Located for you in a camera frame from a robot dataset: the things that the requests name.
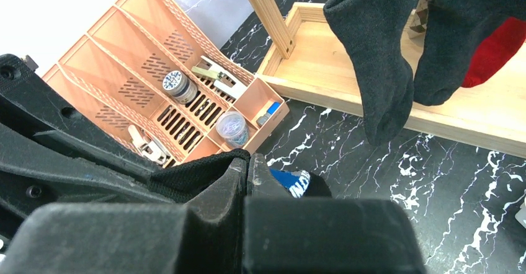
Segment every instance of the black strap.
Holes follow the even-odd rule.
[[[177,203],[186,203],[219,179],[234,158],[246,161],[248,174],[250,153],[235,149],[156,172],[148,180],[148,189]]]

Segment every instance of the tin lid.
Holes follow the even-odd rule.
[[[163,79],[163,89],[169,92],[178,92],[182,89],[183,74],[180,71],[171,71]]]

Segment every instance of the sock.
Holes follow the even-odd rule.
[[[477,47],[462,87],[471,88],[486,82],[519,51],[524,40],[526,22],[508,18]]]
[[[303,196],[311,181],[311,176],[306,170],[287,172],[284,170],[270,169],[270,173],[295,198],[301,198]]]
[[[311,176],[311,182],[309,187],[305,190],[303,194],[304,197],[332,197],[332,192],[327,182],[323,180],[320,175],[313,174],[309,172]]]
[[[411,24],[409,24],[409,29],[407,30],[409,38],[415,38],[426,34],[428,2],[429,0],[418,0]]]
[[[524,0],[430,0],[414,101],[441,105],[462,85],[477,47],[509,16],[525,16]]]
[[[0,239],[0,249],[2,249],[3,247],[4,247],[4,241]],[[0,254],[0,264],[2,264],[2,261],[4,260],[4,258],[6,258],[6,256],[3,254]]]
[[[412,69],[400,38],[415,0],[329,0],[327,23],[354,65],[365,134],[378,146],[405,125],[412,106]]]

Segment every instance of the metal tin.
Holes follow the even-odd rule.
[[[187,104],[197,96],[195,83],[180,71],[171,71],[164,77],[163,89],[180,104]]]

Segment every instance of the black plastic object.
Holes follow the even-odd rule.
[[[147,186],[151,191],[171,198],[176,203],[186,203],[224,176],[232,167],[233,159],[245,162],[244,168],[236,171],[246,176],[250,153],[243,149],[234,149],[161,170],[150,176]]]
[[[408,217],[385,200],[247,198],[247,273],[425,273]]]
[[[246,162],[186,205],[51,204],[13,239],[0,273],[240,273]]]
[[[233,160],[184,205],[39,208],[11,242],[0,273],[426,272],[396,204],[258,196],[243,205],[244,164]]]
[[[3,236],[34,209],[52,202],[171,203],[145,185],[84,159],[54,152],[0,124],[0,216]]]
[[[65,156],[142,182],[160,169],[96,127],[14,55],[0,55],[0,123]]]
[[[248,171],[247,194],[254,197],[291,197],[291,194],[270,173],[265,157],[254,154]]]

